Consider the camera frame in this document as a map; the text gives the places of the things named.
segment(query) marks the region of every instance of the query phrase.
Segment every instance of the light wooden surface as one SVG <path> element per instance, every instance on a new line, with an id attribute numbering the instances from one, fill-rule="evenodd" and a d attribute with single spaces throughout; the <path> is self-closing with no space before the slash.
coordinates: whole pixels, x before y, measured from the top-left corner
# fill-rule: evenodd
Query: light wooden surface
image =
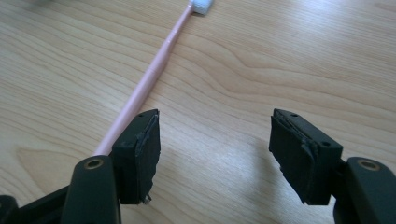
<path id="1" fill-rule="evenodd" d="M 186 0 L 0 1 L 0 194 L 20 205 L 89 157 Z M 142 110 L 161 111 L 149 206 L 123 223 L 332 223 L 268 151 L 274 108 L 396 172 L 396 3 L 215 1 Z"/>

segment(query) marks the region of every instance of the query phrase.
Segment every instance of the toothbrush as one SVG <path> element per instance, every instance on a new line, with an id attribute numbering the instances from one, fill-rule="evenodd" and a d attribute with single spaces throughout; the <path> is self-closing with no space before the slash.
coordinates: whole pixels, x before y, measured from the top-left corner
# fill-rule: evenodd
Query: toothbrush
<path id="1" fill-rule="evenodd" d="M 132 121 L 134 116 L 137 115 L 146 98 L 149 96 L 155 82 L 163 72 L 169 60 L 171 50 L 177 42 L 181 29 L 186 24 L 190 15 L 193 12 L 206 15 L 212 3 L 213 0 L 190 0 L 171 33 L 166 37 L 160 50 L 155 55 L 145 75 L 140 79 L 128 102 L 125 104 L 116 120 L 114 120 L 105 137 L 102 139 L 102 142 L 93 153 L 93 156 L 108 155 L 111 152 L 111 147 L 114 142 Z"/>

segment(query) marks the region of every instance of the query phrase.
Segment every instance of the toothbrush head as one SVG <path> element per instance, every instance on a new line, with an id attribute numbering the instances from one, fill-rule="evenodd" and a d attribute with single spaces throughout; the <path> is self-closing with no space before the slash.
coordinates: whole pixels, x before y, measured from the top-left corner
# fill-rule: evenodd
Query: toothbrush head
<path id="1" fill-rule="evenodd" d="M 191 0 L 194 12 L 206 15 L 212 6 L 213 0 Z"/>

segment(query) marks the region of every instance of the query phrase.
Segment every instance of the toothbrush handle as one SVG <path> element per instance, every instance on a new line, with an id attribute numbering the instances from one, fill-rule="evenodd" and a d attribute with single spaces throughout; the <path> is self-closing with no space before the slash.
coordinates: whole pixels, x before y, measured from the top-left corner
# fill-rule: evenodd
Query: toothbrush handle
<path id="1" fill-rule="evenodd" d="M 102 142 L 93 153 L 93 156 L 108 155 L 111 152 L 114 142 L 137 115 L 141 106 L 146 101 L 146 98 L 149 96 L 149 93 L 158 77 L 163 72 L 166 63 L 168 62 L 170 52 L 192 11 L 192 3 L 189 2 L 187 8 L 178 19 L 171 33 L 166 37 L 160 50 L 155 55 L 145 75 L 140 79 L 128 102 L 125 104 L 116 120 L 114 120 L 105 137 L 102 139 Z"/>

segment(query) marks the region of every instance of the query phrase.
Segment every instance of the wood grain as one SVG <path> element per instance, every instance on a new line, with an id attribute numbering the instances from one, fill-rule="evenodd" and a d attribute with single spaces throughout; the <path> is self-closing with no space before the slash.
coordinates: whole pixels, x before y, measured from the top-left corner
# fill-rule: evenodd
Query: wood grain
<path id="1" fill-rule="evenodd" d="M 0 194 L 69 183 L 187 5 L 0 1 Z M 149 206 L 123 223 L 333 223 L 269 153 L 274 108 L 396 172 L 396 3 L 215 1 L 193 16 L 142 110 L 161 111 Z"/>

